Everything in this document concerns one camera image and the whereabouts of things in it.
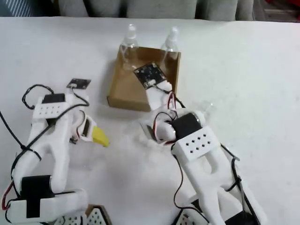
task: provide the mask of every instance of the clear plastic bottle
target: clear plastic bottle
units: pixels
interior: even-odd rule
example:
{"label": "clear plastic bottle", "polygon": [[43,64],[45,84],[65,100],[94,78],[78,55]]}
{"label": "clear plastic bottle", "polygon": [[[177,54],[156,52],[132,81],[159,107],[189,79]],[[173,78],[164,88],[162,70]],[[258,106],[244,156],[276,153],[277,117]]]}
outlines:
{"label": "clear plastic bottle", "polygon": [[128,26],[127,34],[121,44],[123,55],[123,68],[125,70],[134,70],[137,68],[137,49],[139,47],[136,40],[136,27],[133,24]]}
{"label": "clear plastic bottle", "polygon": [[164,44],[161,46],[161,50],[164,50],[164,55],[159,63],[160,68],[163,72],[166,72],[168,62],[170,60],[177,60],[178,58],[178,47],[177,47],[177,38],[178,38],[178,28],[172,27],[167,39]]}

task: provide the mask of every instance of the yellow object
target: yellow object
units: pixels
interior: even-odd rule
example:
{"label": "yellow object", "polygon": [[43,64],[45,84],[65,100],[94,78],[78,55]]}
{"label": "yellow object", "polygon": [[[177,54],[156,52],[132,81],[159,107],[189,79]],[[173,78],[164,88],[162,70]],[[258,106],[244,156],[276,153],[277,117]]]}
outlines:
{"label": "yellow object", "polygon": [[108,138],[106,137],[105,133],[103,132],[103,130],[101,130],[98,127],[93,127],[93,132],[92,132],[92,138],[93,138],[93,142],[98,143],[103,145],[104,147],[108,147],[109,146],[109,141]]}

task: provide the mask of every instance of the brown cardboard box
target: brown cardboard box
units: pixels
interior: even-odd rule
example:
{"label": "brown cardboard box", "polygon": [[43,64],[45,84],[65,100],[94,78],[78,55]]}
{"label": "brown cardboard box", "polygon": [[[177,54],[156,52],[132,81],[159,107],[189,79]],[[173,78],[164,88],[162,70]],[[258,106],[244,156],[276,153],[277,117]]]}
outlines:
{"label": "brown cardboard box", "polygon": [[[163,57],[164,51],[155,48],[138,48],[138,67],[141,67],[149,62],[158,63]],[[177,80],[179,72],[180,53],[177,60],[167,62],[166,77],[171,83],[173,91],[176,93]],[[150,106],[147,100],[146,91],[140,81],[137,79],[133,71],[125,71],[123,69],[122,53],[118,52],[114,75],[107,96],[109,106],[131,109],[138,111],[150,111]]]}

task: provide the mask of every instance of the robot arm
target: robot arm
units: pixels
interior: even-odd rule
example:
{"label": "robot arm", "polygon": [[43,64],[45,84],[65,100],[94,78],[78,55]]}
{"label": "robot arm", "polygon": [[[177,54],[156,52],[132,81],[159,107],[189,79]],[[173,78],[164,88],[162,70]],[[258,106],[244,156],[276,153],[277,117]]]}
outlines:
{"label": "robot arm", "polygon": [[[246,224],[243,219],[251,218],[265,225],[267,218],[263,209],[246,182],[236,181],[232,168],[234,161],[227,158],[203,114],[187,109],[178,109],[177,114],[172,121],[165,122],[165,118],[157,122],[156,137],[161,142],[174,142],[171,153],[195,189],[199,206],[210,224]],[[211,172],[204,170],[201,158],[208,160]],[[221,188],[229,191],[220,192]],[[224,208],[233,210],[224,217]]]}
{"label": "robot arm", "polygon": [[[28,143],[65,110],[75,105],[76,94],[51,94],[40,97],[32,117]],[[30,147],[41,158],[52,154],[55,164],[52,175],[30,176],[40,159],[26,151],[12,171],[18,198],[10,203],[7,218],[14,224],[50,222],[58,217],[85,210],[88,197],[84,190],[65,191],[69,166],[69,141],[93,141],[108,146],[108,139],[84,108],[65,113]]]}

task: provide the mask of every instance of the bottle cap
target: bottle cap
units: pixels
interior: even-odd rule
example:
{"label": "bottle cap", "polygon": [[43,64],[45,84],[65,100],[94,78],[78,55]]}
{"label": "bottle cap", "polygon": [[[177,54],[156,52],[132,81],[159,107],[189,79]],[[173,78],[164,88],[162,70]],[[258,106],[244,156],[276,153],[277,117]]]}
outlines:
{"label": "bottle cap", "polygon": [[172,27],[172,30],[170,31],[168,37],[167,37],[167,40],[165,41],[165,44],[168,46],[168,47],[172,47],[174,45],[174,43],[177,42],[177,37],[178,37],[178,28],[177,27]]}
{"label": "bottle cap", "polygon": [[130,24],[128,26],[128,31],[125,37],[127,40],[132,40],[136,38],[136,27],[133,24]]}

